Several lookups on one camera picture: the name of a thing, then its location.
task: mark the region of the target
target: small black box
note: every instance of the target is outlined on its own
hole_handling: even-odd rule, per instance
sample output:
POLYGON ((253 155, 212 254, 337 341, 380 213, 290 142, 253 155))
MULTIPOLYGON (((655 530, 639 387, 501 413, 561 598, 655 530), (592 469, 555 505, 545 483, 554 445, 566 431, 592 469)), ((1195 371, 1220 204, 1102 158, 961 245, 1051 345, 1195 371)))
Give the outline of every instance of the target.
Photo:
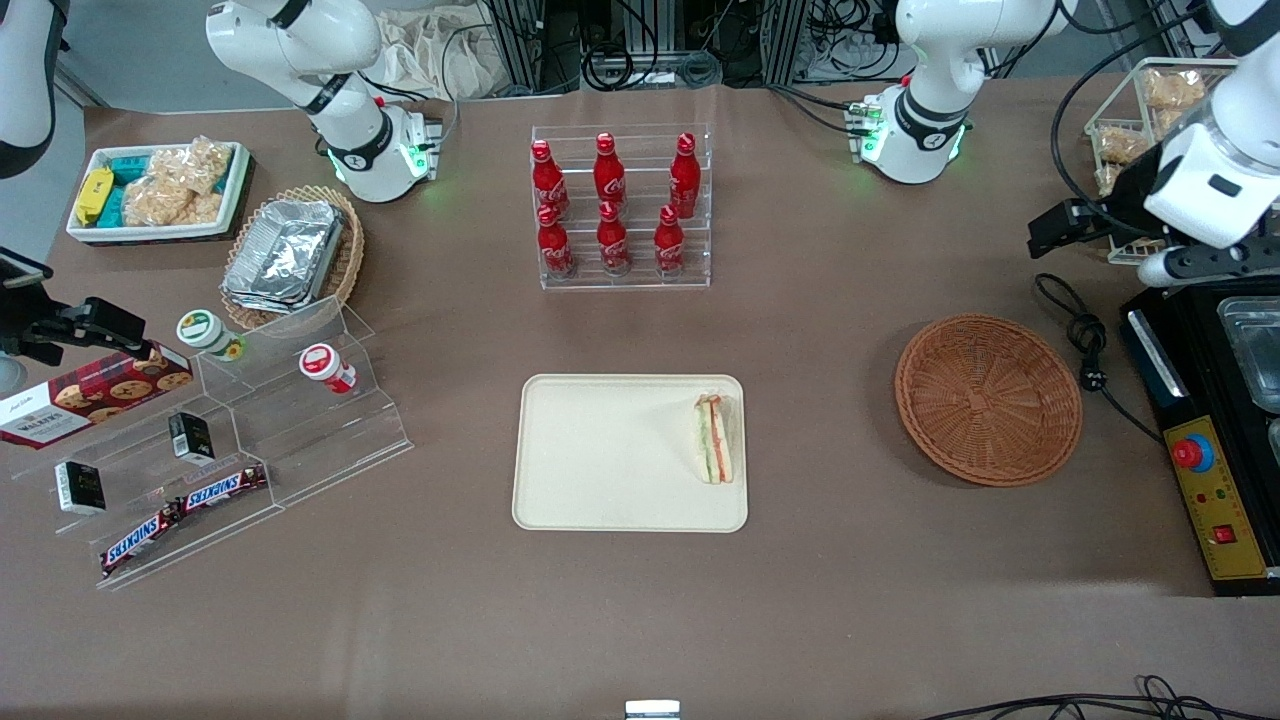
POLYGON ((58 477, 58 505, 64 512, 96 515, 106 510, 97 468, 68 460, 55 468, 54 474, 58 477))
POLYGON ((173 439, 173 454, 179 460, 192 465, 207 465, 214 461, 214 441, 209 437, 209 423, 187 413, 169 418, 169 438, 173 439))

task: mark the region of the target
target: empty wicker basket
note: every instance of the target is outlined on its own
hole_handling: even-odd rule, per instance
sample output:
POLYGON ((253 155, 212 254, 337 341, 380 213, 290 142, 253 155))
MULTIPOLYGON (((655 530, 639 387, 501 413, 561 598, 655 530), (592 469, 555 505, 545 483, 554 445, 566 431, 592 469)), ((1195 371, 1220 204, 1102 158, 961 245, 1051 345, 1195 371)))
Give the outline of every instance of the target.
POLYGON ((956 315, 908 343, 893 378, 906 432, 946 471, 984 486, 1056 473, 1080 439, 1080 391, 1036 333, 956 315))

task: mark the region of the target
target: wicker basket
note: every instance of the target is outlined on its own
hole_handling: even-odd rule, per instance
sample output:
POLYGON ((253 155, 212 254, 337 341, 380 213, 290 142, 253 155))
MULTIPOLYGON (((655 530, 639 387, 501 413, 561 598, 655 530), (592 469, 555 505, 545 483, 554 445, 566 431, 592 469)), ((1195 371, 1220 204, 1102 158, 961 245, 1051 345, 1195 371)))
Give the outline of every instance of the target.
MULTIPOLYGON (((360 274, 360 263, 365 258, 365 231, 360 225, 360 218, 356 215, 356 209, 352 208, 351 201, 335 190, 310 184, 285 190, 271 200, 301 200, 303 202, 324 200, 340 209, 347 215, 347 222, 338 238, 340 245, 333 256, 333 263, 329 265, 329 275, 325 278, 324 288, 320 291, 320 297, 337 295, 338 300, 346 302, 347 299, 351 297, 351 291, 356 287, 356 277, 360 274)), ((253 214, 241 227, 239 233, 236 236, 236 243, 232 245, 232 250, 227 258, 228 269, 232 266, 232 263, 236 261, 236 255, 239 254, 241 246, 244 242, 244 234, 248 233, 250 225, 253 224, 253 220, 257 219, 257 215, 265 206, 266 202, 259 205, 257 210, 253 210, 253 214)), ((239 305, 232 302, 225 295, 223 295, 223 306, 227 307, 227 315, 229 315, 232 320, 236 320, 237 325, 247 331, 265 325, 266 323, 270 323, 283 315, 283 313, 269 313, 266 310, 241 307, 239 305)))
POLYGON ((893 377, 906 432, 943 470, 984 486, 1056 473, 1084 421, 1075 378, 1029 329, 956 315, 920 331, 893 377))

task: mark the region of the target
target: red switch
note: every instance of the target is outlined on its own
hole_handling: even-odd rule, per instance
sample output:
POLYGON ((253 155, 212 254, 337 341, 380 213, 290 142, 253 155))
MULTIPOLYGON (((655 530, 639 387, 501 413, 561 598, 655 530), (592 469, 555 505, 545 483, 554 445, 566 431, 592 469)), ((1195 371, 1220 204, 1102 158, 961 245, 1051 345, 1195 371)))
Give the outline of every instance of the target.
POLYGON ((1179 468, 1192 469, 1204 460, 1204 451, 1199 443, 1192 439, 1180 439, 1174 443, 1174 462, 1179 468))
POLYGON ((1213 542, 1228 544, 1235 542, 1235 530, 1231 525, 1213 525, 1213 542))

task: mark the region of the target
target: cookie box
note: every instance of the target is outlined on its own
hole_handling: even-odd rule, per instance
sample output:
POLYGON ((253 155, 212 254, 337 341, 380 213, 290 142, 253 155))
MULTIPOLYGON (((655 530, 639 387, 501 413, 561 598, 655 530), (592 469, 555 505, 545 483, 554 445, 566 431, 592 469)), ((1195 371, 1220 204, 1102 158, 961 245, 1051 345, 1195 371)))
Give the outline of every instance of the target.
POLYGON ((0 439, 46 447, 192 380, 186 357, 159 342, 151 345, 146 360, 113 352, 5 398, 0 439))

